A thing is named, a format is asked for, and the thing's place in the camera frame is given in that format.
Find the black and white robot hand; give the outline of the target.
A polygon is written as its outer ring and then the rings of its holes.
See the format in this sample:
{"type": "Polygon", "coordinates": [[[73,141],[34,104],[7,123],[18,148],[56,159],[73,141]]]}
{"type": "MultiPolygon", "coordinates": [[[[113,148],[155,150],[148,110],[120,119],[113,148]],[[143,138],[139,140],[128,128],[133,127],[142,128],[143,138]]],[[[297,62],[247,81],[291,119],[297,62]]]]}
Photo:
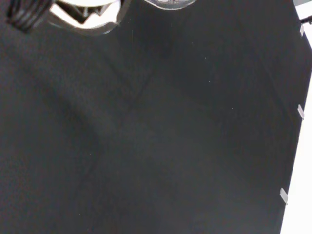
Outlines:
{"type": "Polygon", "coordinates": [[[3,0],[6,22],[29,33],[43,22],[84,35],[110,32],[121,19],[122,0],[3,0]]]}

